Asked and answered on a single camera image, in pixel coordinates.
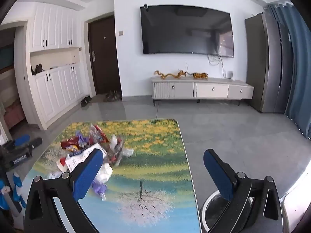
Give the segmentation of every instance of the tv stand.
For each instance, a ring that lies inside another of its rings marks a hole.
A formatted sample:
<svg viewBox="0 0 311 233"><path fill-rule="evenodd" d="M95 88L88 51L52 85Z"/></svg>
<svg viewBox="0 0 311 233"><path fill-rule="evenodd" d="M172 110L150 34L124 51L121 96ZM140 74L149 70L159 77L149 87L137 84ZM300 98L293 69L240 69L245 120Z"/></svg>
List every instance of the tv stand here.
<svg viewBox="0 0 311 233"><path fill-rule="evenodd" d="M161 79L151 78L153 85L153 105L156 100L200 99L242 100L251 99L254 87L240 80L221 78L194 79L181 77Z"/></svg>

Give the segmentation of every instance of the tv screen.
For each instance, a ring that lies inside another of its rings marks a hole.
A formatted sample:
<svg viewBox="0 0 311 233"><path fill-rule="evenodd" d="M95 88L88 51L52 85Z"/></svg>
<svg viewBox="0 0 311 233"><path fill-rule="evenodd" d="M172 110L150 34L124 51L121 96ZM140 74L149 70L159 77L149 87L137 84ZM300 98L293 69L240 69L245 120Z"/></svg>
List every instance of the tv screen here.
<svg viewBox="0 0 311 233"><path fill-rule="evenodd" d="M144 54L197 53L233 57L230 14L184 5L140 8Z"/></svg>

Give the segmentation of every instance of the gray tile floor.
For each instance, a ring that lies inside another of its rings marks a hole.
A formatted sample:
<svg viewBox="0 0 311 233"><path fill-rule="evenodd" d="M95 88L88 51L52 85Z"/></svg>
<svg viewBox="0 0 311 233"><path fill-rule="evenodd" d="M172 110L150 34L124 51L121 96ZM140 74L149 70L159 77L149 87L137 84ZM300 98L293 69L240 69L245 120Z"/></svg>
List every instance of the gray tile floor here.
<svg viewBox="0 0 311 233"><path fill-rule="evenodd" d="M46 131L28 125L20 134L40 136L43 144L33 158L17 168L23 179L48 145L70 123L98 120L172 118L178 121L192 173L198 207L216 190L203 164L203 153L213 148L235 171L250 178L274 178L279 192L296 182L311 159L311 141L306 140L293 121L281 114L260 114L246 104L219 101L158 101L91 103L75 107Z"/></svg>

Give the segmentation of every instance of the blue gripper pad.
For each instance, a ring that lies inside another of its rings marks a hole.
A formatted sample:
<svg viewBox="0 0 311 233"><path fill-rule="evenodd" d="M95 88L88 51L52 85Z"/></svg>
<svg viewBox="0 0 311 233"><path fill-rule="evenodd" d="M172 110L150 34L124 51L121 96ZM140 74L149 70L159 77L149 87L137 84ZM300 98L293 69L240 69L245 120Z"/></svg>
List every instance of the blue gripper pad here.
<svg viewBox="0 0 311 233"><path fill-rule="evenodd" d="M15 139L14 146L15 147L21 146L22 144L28 142L29 140L30 140L30 136L29 135L21 136L18 139Z"/></svg>
<svg viewBox="0 0 311 233"><path fill-rule="evenodd" d="M73 197L75 201L84 198L88 189L90 188L96 174L98 173L100 167L103 164L103 153L99 149L96 150L95 155L88 161L88 157L92 156L92 153L87 157L87 159L83 163L79 163L76 168L80 164L87 163L82 170L81 174L76 178L73 183Z"/></svg>
<svg viewBox="0 0 311 233"><path fill-rule="evenodd" d="M204 152L203 161L221 196L231 201L233 198L233 185L223 168L208 150Z"/></svg>

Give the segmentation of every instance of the brown door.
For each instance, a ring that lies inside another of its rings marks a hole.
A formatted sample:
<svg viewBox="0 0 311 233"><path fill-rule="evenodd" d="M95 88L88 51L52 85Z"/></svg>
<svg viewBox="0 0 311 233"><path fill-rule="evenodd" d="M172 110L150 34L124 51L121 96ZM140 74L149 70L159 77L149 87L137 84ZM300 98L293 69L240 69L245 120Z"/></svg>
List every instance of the brown door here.
<svg viewBox="0 0 311 233"><path fill-rule="evenodd" d="M121 93L114 16L88 24L90 58L96 94Z"/></svg>

